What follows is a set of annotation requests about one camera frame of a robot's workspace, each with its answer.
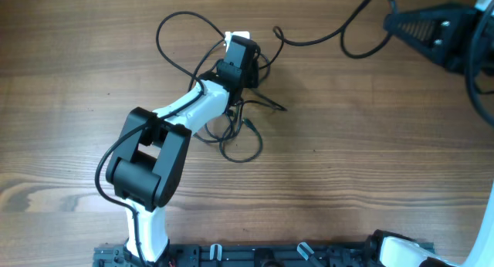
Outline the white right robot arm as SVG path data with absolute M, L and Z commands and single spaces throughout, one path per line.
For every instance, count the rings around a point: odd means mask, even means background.
M 360 128 L 370 147 L 344 173 L 376 228 L 433 242 L 464 260 L 479 232 L 493 180 L 493 129 L 474 111 L 462 78 L 391 40 L 375 57 Z

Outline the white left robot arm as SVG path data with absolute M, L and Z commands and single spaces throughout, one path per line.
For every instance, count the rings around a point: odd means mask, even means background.
M 137 107 L 96 169 L 125 207 L 129 239 L 123 253 L 132 266 L 158 266 L 167 257 L 165 205 L 176 192 L 191 138 L 210 120 L 242 105 L 242 91 L 259 85 L 259 46 L 232 34 L 226 54 L 197 78 L 196 86 L 169 106 Z

